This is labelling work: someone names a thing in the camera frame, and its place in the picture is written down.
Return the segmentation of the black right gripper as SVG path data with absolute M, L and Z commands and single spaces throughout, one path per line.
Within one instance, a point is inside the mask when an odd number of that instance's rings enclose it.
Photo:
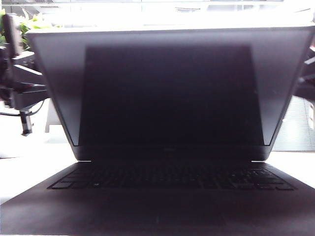
M 305 98 L 315 98 L 315 46 L 308 49 L 306 59 L 303 63 L 302 73 L 293 95 Z

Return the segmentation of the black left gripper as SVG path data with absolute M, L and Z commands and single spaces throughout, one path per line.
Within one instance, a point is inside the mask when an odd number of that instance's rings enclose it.
M 49 97 L 44 77 L 37 71 L 33 52 L 22 52 L 22 37 L 18 17 L 14 14 L 4 14 L 2 17 L 5 39 L 11 56 L 13 91 L 12 106 L 20 111 L 23 136 L 32 133 L 31 115 L 29 110 L 23 110 Z

